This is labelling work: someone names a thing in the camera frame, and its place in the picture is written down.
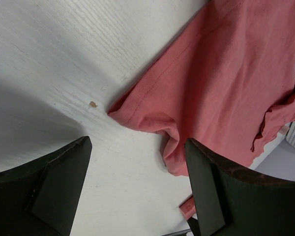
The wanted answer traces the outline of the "red t shirt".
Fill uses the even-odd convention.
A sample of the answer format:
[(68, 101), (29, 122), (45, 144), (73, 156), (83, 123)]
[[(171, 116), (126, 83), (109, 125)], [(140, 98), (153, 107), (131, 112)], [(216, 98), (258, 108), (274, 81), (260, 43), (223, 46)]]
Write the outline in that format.
[(295, 0), (210, 1), (108, 115), (167, 136), (174, 176), (189, 138), (249, 167), (295, 121)]

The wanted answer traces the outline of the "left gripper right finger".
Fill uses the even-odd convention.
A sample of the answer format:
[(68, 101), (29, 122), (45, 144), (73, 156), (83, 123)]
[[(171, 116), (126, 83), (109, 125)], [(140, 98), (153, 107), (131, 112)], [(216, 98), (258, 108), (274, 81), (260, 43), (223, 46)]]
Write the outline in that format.
[(295, 181), (261, 174), (195, 139), (185, 143), (196, 236), (295, 236)]

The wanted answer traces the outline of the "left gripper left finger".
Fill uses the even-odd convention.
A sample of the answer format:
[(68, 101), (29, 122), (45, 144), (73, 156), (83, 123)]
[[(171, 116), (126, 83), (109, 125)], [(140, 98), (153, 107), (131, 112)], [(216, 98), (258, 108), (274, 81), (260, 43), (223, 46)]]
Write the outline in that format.
[(91, 150), (83, 136), (0, 172), (0, 236), (70, 235)]

